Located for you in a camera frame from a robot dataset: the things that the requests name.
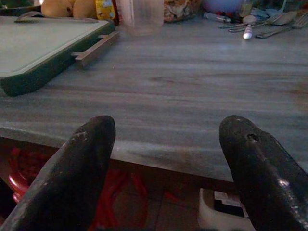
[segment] cutting board handle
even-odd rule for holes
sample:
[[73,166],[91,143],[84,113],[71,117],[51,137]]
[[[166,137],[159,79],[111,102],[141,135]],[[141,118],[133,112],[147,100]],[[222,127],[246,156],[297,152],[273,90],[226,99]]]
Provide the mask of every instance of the cutting board handle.
[[119,38],[119,35],[120,33],[118,31],[114,31],[109,35],[99,35],[99,38],[101,39],[100,41],[84,52],[73,52],[72,56],[75,57],[75,61],[79,66],[85,67],[93,59],[99,56],[103,50],[111,46]]

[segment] metal cutlery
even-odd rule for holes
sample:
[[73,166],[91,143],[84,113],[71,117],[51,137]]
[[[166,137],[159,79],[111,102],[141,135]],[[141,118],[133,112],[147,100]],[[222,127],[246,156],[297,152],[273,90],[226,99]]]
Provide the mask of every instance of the metal cutlery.
[[268,38],[270,36],[276,35],[276,34],[281,33],[283,31],[289,31],[289,30],[292,30],[292,29],[301,29],[307,23],[308,23],[308,13],[306,13],[306,14],[302,15],[301,17],[299,17],[295,21],[295,23],[293,23],[291,26],[287,26],[287,27],[284,27],[284,28],[281,28],[281,29],[278,29],[278,30],[274,30],[274,31],[264,32],[264,33],[258,34],[258,35],[256,35],[256,38],[266,39],[266,38]]
[[[280,19],[282,16],[283,16],[283,14],[278,14],[278,15],[272,16],[272,17],[268,18],[267,20],[262,21],[259,24],[251,25],[251,27],[257,27],[257,26],[263,26],[263,25],[272,24],[272,23],[276,22],[278,19]],[[245,26],[244,27],[242,26],[240,28],[231,28],[228,31],[232,32],[232,33],[234,33],[234,32],[241,32],[241,31],[245,31],[245,28],[246,28]]]
[[262,23],[263,21],[262,20],[257,20],[256,17],[254,17],[253,15],[248,15],[246,17],[243,18],[243,23],[240,23],[240,24],[232,24],[232,25],[222,25],[222,26],[219,26],[219,28],[221,29],[226,29],[226,28],[237,28],[237,27],[242,27],[242,26],[247,26],[248,24],[254,24],[254,23]]

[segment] clear plastic cup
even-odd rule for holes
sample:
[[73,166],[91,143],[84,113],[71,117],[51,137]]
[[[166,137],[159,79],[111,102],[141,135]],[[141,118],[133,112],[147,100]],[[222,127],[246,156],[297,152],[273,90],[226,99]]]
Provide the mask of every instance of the clear plastic cup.
[[127,31],[149,35],[164,23],[164,0],[121,0],[121,12]]

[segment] yellow fruit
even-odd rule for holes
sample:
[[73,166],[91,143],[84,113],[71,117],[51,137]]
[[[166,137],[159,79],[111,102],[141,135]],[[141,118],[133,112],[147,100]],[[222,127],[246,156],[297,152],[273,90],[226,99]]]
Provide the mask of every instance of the yellow fruit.
[[72,4],[67,0],[44,0],[41,10],[43,15],[49,17],[70,17],[72,8]]
[[74,18],[97,18],[95,0],[75,0],[73,7]]
[[71,3],[72,7],[74,6],[75,0],[67,0]]

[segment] kitchen counter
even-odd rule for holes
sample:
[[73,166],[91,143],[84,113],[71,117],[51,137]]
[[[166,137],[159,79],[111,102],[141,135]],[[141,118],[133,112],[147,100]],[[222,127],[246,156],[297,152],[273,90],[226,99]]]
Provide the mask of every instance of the kitchen counter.
[[60,147],[91,117],[110,115],[113,159],[232,181],[218,128],[237,114],[308,170],[308,28],[245,41],[218,25],[194,19],[154,36],[121,32],[86,69],[73,65],[37,92],[1,97],[0,136]]

